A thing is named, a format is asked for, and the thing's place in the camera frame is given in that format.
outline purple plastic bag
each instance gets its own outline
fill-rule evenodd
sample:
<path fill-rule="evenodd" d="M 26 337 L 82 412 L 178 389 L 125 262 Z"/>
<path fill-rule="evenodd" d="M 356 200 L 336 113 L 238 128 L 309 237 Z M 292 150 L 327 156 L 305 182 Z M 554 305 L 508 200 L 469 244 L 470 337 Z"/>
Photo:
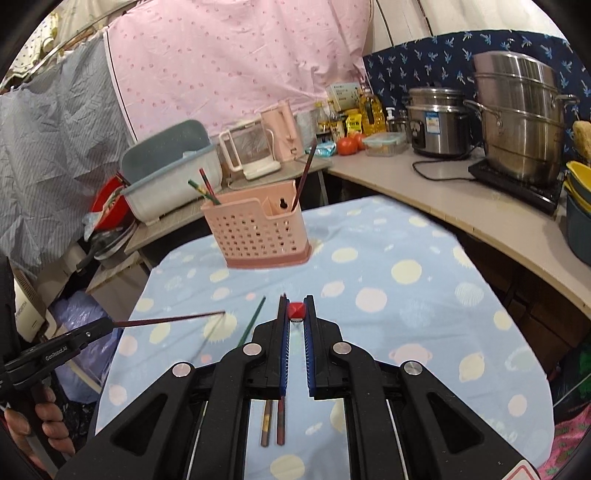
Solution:
<path fill-rule="evenodd" d="M 108 316 L 96 300 L 84 291 L 75 292 L 67 300 L 58 300 L 49 309 L 57 324 L 64 325 L 67 331 Z M 110 335 L 92 342 L 74 358 L 75 363 L 101 386 L 109 372 L 120 337 L 121 329 L 115 329 Z M 56 368 L 56 374 L 70 400 L 85 404 L 98 401 L 100 395 L 82 381 L 68 365 Z"/>

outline basket base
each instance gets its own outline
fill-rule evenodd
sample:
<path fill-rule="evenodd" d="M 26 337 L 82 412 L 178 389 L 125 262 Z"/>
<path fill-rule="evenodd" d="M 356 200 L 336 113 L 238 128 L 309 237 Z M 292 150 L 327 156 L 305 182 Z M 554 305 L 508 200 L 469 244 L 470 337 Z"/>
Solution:
<path fill-rule="evenodd" d="M 275 258 L 232 258 L 226 259 L 228 268 L 277 268 L 290 267 L 306 263 L 312 255 L 312 246 L 308 242 L 303 252 L 298 254 L 287 254 Z"/>

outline red bowl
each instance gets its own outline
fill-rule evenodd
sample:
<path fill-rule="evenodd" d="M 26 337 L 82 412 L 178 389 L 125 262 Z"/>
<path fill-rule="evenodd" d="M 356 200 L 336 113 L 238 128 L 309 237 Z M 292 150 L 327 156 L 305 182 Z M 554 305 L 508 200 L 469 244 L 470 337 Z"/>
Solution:
<path fill-rule="evenodd" d="M 111 196 L 117 188 L 124 186 L 123 182 L 117 177 L 109 179 L 105 185 L 96 194 L 95 201 L 90 208 L 91 212 L 100 212 L 107 199 Z M 95 230 L 111 230 L 118 227 L 126 221 L 128 217 L 132 216 L 131 209 L 127 204 L 127 200 L 123 195 L 119 195 L 111 209 L 103 216 L 99 223 L 97 223 Z"/>

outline gray fabric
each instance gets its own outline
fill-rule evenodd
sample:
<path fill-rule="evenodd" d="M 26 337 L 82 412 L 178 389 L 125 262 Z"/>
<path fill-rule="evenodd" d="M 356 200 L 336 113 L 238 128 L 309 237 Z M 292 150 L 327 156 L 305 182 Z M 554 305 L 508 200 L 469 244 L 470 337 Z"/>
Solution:
<path fill-rule="evenodd" d="M 0 251 L 35 276 L 82 236 L 129 147 L 103 38 L 0 96 Z"/>

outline sponge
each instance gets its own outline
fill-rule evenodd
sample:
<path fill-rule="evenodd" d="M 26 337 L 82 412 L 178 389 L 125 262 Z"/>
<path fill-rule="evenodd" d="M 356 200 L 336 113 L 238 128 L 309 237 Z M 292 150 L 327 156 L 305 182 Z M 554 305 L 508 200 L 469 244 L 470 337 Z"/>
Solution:
<path fill-rule="evenodd" d="M 573 123 L 574 146 L 585 160 L 591 160 L 591 123 L 577 120 Z"/>

